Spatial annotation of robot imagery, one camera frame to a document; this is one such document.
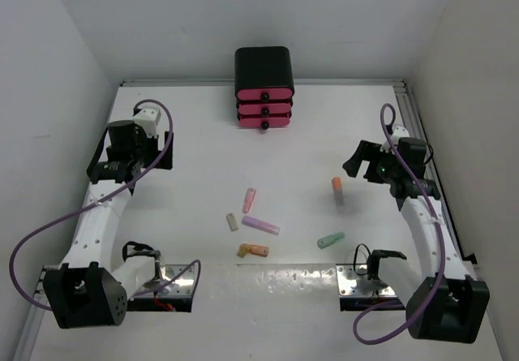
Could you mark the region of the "grey beige eraser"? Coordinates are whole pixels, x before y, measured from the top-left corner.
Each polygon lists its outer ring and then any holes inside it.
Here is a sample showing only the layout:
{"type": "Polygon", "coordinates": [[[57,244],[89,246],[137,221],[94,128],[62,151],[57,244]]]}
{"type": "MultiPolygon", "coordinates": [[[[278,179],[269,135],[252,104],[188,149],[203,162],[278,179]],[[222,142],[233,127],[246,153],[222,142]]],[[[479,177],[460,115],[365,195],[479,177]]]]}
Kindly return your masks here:
{"type": "Polygon", "coordinates": [[[228,213],[226,216],[225,216],[227,222],[228,222],[228,225],[229,225],[229,228],[231,231],[236,231],[238,230],[238,223],[234,217],[234,215],[232,213],[228,213]]]}

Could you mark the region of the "pink top drawer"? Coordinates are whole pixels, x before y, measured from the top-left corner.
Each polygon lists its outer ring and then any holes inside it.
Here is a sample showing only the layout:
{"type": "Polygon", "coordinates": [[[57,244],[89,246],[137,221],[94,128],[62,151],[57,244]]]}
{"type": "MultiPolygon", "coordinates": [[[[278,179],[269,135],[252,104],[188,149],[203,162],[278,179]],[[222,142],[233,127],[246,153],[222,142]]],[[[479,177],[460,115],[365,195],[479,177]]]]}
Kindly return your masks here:
{"type": "Polygon", "coordinates": [[[246,88],[236,93],[240,101],[278,101],[287,100],[294,95],[291,88],[246,88]]]}

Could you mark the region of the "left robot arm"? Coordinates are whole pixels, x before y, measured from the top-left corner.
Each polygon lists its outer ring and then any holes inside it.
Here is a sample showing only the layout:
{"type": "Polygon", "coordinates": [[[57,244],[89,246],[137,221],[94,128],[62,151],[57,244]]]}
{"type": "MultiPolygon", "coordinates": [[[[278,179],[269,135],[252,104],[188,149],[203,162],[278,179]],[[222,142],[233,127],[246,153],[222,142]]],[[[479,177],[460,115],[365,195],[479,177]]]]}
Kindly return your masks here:
{"type": "Polygon", "coordinates": [[[158,147],[157,120],[132,118],[107,125],[87,168],[90,209],[79,221],[72,246],[57,269],[43,280],[58,326],[76,329],[120,325],[128,300],[141,286],[158,279],[160,252],[140,250],[117,269],[111,255],[118,224],[135,190],[134,178],[145,167],[172,167],[172,134],[158,147]]]}

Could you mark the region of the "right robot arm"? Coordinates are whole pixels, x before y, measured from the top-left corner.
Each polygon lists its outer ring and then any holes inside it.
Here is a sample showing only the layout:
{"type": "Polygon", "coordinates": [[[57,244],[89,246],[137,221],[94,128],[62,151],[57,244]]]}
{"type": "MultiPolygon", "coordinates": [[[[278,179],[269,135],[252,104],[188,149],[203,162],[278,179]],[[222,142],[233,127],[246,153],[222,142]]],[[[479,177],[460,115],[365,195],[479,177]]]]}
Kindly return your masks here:
{"type": "Polygon", "coordinates": [[[369,183],[388,184],[410,229],[420,270],[415,272],[400,251],[374,250],[367,260],[367,280],[385,284],[405,309],[405,323],[376,339],[378,345],[406,331],[414,339],[471,344],[475,342],[490,300],[486,282],[475,279],[457,254],[442,214],[436,183],[425,177],[427,144],[401,137],[396,144],[359,143],[344,171],[356,177],[362,162],[369,183]]]}

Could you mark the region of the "purple pink highlighter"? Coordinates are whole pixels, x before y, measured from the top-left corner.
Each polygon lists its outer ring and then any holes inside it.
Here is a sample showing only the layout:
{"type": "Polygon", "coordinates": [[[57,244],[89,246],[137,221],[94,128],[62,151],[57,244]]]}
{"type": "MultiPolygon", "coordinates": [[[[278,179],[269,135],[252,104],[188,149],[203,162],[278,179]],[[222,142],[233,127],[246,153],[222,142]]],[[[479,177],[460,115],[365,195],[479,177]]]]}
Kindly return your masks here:
{"type": "Polygon", "coordinates": [[[279,235],[281,232],[279,226],[247,215],[242,218],[242,224],[273,235],[279,235]]]}

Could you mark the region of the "orange cap white highlighter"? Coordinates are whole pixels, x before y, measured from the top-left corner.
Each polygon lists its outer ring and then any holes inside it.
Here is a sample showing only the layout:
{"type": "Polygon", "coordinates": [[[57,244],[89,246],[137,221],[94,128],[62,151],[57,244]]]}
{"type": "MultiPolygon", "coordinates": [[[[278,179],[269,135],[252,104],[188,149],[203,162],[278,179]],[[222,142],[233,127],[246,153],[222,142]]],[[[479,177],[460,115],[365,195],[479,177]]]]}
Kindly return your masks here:
{"type": "Polygon", "coordinates": [[[341,178],[338,176],[333,177],[331,182],[332,182],[332,190],[333,190],[333,195],[334,195],[334,200],[335,200],[336,206],[338,208],[343,207],[344,206],[344,192],[343,192],[343,188],[342,188],[341,178]]]}

